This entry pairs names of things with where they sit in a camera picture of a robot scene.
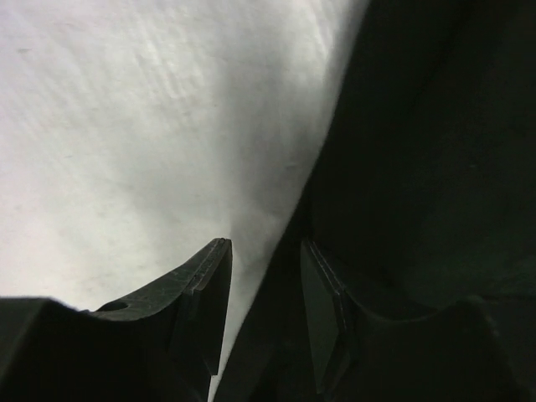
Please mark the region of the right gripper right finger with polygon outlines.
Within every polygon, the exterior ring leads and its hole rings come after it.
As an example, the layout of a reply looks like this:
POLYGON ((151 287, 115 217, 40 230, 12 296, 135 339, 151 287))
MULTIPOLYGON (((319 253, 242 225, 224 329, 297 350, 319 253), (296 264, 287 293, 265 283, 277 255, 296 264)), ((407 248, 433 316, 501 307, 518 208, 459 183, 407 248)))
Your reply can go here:
POLYGON ((535 300, 412 301, 301 244, 317 391, 327 401, 532 401, 535 300))

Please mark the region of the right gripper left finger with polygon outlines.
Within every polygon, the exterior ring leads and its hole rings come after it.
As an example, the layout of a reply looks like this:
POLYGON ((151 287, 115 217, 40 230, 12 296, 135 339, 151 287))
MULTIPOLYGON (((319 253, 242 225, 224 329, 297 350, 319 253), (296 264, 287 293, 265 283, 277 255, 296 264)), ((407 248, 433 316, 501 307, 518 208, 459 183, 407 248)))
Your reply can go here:
POLYGON ((205 401, 217 374, 232 244, 96 311, 49 298, 1 301, 4 401, 205 401))

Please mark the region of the black long sleeve shirt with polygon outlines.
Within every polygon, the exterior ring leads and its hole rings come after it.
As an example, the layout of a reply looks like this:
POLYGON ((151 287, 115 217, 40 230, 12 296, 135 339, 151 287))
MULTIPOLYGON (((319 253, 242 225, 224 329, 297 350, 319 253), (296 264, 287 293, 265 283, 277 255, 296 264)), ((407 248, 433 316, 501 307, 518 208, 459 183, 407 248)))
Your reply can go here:
POLYGON ((421 305, 535 300, 535 4, 372 1, 218 401, 317 391, 301 246, 421 305))

